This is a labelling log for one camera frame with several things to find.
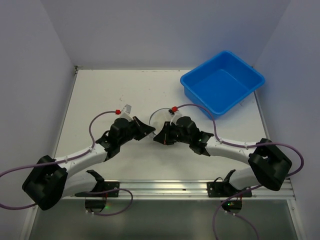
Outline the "white mesh laundry bag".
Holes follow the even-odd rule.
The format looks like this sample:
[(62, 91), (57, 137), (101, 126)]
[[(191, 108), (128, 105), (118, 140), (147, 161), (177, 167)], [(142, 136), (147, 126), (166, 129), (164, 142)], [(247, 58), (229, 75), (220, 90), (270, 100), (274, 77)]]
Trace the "white mesh laundry bag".
[(153, 112), (149, 118), (149, 125), (155, 130), (153, 131), (153, 135), (156, 136), (163, 129), (165, 122), (171, 122), (173, 118), (173, 114), (170, 113), (170, 108), (160, 108)]

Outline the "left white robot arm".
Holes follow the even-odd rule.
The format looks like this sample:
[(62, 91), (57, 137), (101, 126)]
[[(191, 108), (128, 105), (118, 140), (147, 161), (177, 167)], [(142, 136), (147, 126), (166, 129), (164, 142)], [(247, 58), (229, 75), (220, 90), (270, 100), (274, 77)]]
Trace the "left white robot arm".
[(23, 191), (42, 209), (52, 208), (63, 197), (74, 194), (103, 196), (110, 190), (105, 180), (89, 167), (104, 163), (120, 152), (122, 145), (141, 140), (155, 131), (137, 117), (117, 118), (86, 154), (53, 159), (40, 158), (24, 183)]

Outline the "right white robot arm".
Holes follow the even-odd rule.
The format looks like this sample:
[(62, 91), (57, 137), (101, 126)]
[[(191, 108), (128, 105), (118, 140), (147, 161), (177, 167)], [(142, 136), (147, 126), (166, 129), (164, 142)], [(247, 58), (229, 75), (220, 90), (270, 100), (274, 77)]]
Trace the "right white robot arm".
[(254, 147), (240, 147), (237, 141), (231, 145), (221, 143), (214, 134), (199, 130), (189, 116), (167, 117), (151, 120), (155, 127), (153, 140), (163, 145), (184, 143), (198, 155), (224, 157), (247, 164), (241, 170), (231, 170), (224, 183), (233, 190), (261, 185), (279, 191), (292, 167), (292, 161), (269, 139), (262, 138)]

